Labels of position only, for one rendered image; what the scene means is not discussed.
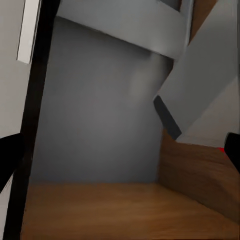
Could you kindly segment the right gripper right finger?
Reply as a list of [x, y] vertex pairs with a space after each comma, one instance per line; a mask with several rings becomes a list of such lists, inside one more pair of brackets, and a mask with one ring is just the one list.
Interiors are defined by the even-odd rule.
[[228, 133], [225, 145], [225, 154], [232, 161], [240, 174], [240, 135], [235, 133]]

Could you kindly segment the notebook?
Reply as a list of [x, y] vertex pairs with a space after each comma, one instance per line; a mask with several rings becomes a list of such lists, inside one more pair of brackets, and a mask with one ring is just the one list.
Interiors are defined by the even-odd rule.
[[24, 0], [17, 60], [31, 64], [37, 34], [41, 0]]

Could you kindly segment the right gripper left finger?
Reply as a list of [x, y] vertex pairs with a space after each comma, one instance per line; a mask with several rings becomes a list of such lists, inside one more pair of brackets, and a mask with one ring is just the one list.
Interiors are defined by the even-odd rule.
[[26, 152], [21, 133], [0, 138], [0, 193]]

